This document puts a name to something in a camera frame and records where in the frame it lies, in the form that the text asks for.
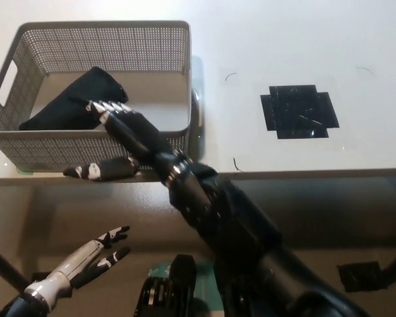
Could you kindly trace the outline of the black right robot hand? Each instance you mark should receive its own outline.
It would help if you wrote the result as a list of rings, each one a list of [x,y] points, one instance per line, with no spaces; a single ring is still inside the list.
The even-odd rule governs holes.
[[[141,113],[120,102],[89,100],[85,103],[85,108],[128,154],[66,168],[64,176],[93,182],[111,182],[132,178],[140,166],[146,165],[166,184],[170,181],[171,174],[180,170],[176,165],[185,157],[176,153],[163,134]]]

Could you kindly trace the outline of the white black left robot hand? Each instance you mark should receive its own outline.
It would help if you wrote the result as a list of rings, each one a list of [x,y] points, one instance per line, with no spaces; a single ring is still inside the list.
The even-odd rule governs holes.
[[[117,227],[83,244],[45,279],[27,286],[24,294],[40,301],[52,311],[59,299],[69,298],[74,289],[80,289],[101,276],[130,253],[130,247],[125,246],[100,258],[103,250],[108,250],[115,243],[126,239],[128,230],[128,226]]]

